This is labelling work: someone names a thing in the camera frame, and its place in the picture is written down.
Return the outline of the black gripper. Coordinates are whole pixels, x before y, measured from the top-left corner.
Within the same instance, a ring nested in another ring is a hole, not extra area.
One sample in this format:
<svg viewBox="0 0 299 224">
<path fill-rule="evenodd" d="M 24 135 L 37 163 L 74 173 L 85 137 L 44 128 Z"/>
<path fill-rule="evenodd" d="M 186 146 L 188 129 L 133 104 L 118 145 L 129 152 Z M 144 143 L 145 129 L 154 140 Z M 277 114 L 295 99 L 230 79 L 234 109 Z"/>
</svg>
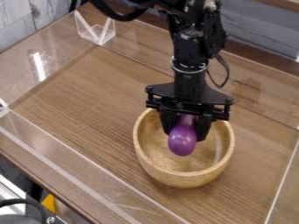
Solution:
<svg viewBox="0 0 299 224">
<path fill-rule="evenodd" d="M 185 66 L 172 59 L 170 67 L 173 81 L 148 85 L 144 89 L 145 106 L 160 110 L 158 116 L 165 135 L 176 124 L 176 113 L 198 116 L 194 120 L 194 130 L 200 142 L 205 140 L 209 133 L 212 120 L 229 119 L 233 100 L 208 85 L 208 62 L 200 63 L 198 66 Z"/>
</svg>

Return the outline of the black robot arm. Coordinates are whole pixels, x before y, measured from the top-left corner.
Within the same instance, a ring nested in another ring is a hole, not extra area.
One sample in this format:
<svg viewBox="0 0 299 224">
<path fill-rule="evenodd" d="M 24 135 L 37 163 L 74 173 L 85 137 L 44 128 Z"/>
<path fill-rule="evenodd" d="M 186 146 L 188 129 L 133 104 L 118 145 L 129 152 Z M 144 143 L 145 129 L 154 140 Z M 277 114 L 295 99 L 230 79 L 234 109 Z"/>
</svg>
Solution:
<svg viewBox="0 0 299 224">
<path fill-rule="evenodd" d="M 202 141 L 210 124 L 229 119 L 233 104 L 233 99 L 218 91 L 225 84 L 217 83 L 209 72 L 210 59 L 226 64 L 220 56 L 228 37 L 220 19 L 221 1 L 120 0 L 130 8 L 126 14 L 117 13 L 105 0 L 89 1 L 106 17 L 118 22 L 137 19 L 150 8 L 158 10 L 166 20 L 173 45 L 173 82 L 144 88 L 148 94 L 145 106 L 158 112 L 164 133 L 172 131 L 180 116 L 193 116 L 196 140 Z"/>
</svg>

